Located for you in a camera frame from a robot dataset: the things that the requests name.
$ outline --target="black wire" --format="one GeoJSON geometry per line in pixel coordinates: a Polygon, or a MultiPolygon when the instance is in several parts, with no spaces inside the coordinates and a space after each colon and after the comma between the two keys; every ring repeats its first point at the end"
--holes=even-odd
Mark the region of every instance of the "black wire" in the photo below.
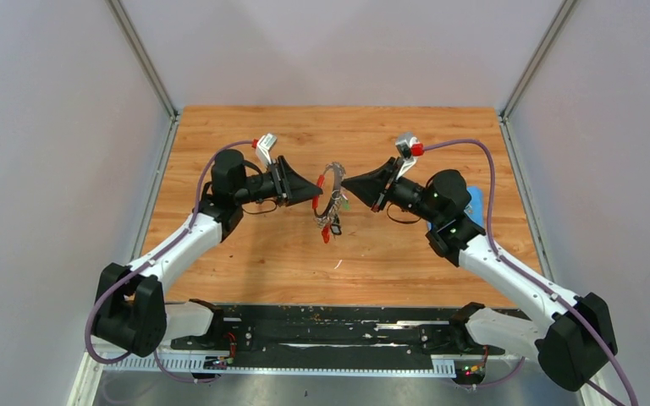
{"type": "Polygon", "coordinates": [[[265,199],[265,200],[263,200],[263,202],[266,202],[266,201],[270,201],[270,202],[273,203],[273,208],[272,208],[272,209],[265,210],[265,211],[247,211],[245,208],[243,208],[243,212],[244,212],[244,213],[247,213],[247,214],[251,214],[251,215],[253,215],[253,216],[257,216],[258,214],[268,214],[268,213],[272,213],[272,212],[274,212],[275,210],[278,209],[278,202],[275,201],[275,199],[265,199]]]}
{"type": "Polygon", "coordinates": [[[421,220],[419,217],[417,218],[417,220],[398,220],[390,216],[390,207],[392,207],[392,203],[390,203],[388,205],[388,208],[385,209],[385,214],[387,214],[389,219],[392,220],[393,222],[397,222],[398,224],[415,224],[416,222],[419,222],[421,220]]]}

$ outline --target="white panel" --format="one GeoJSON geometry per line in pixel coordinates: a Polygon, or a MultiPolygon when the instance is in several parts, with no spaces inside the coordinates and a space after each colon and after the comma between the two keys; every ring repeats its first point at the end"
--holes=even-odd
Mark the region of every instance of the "white panel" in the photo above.
{"type": "Polygon", "coordinates": [[[581,2],[512,124],[554,275],[609,302],[650,404],[650,2],[581,2]]]}
{"type": "Polygon", "coordinates": [[[65,404],[167,125],[103,1],[0,2],[0,405],[65,404]]]}
{"type": "Polygon", "coordinates": [[[124,1],[179,107],[503,107],[560,3],[124,1]]]}

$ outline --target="gray wall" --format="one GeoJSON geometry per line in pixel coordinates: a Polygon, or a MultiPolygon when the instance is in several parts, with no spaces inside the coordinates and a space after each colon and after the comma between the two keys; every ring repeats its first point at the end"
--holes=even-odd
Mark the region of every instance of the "gray wall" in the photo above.
{"type": "Polygon", "coordinates": [[[167,119],[103,1],[0,2],[0,404],[64,404],[167,119]]]}
{"type": "Polygon", "coordinates": [[[582,1],[512,123],[554,275],[609,302],[650,404],[650,2],[582,1]]]}
{"type": "Polygon", "coordinates": [[[124,0],[179,107],[503,107],[560,3],[124,0]]]}

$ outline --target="blue object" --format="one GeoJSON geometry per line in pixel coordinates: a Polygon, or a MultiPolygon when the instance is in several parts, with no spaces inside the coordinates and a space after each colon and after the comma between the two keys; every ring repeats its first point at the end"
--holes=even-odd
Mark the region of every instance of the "blue object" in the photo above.
{"type": "MultiPolygon", "coordinates": [[[[470,200],[470,204],[465,208],[465,213],[470,220],[479,224],[480,227],[484,227],[484,204],[482,202],[484,193],[476,186],[467,186],[467,191],[470,192],[472,200],[470,200]]],[[[427,229],[432,229],[432,224],[429,222],[427,223],[427,229]]]]}

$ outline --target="wood grain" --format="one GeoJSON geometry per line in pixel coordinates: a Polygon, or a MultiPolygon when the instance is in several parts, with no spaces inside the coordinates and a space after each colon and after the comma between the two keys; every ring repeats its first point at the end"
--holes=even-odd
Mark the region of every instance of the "wood grain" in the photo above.
{"type": "MultiPolygon", "coordinates": [[[[379,167],[396,155],[394,140],[405,131],[412,131],[425,145],[477,138],[489,146],[497,171],[494,236],[538,269],[491,108],[187,107],[144,248],[155,247],[184,221],[202,167],[229,142],[277,134],[272,153],[284,155],[295,171],[314,182],[331,161],[341,162],[349,176],[379,167]]],[[[257,162],[250,147],[242,151],[246,159],[257,162]]],[[[460,170],[468,184],[487,195],[487,160],[473,145],[428,152],[407,176],[424,184],[445,168],[460,170]]],[[[174,284],[168,298],[216,303],[512,305],[479,277],[438,258],[427,244],[424,222],[400,225],[352,199],[350,210],[341,213],[344,234],[330,244],[322,242],[309,203],[245,215],[225,242],[204,254],[174,284]]]]}

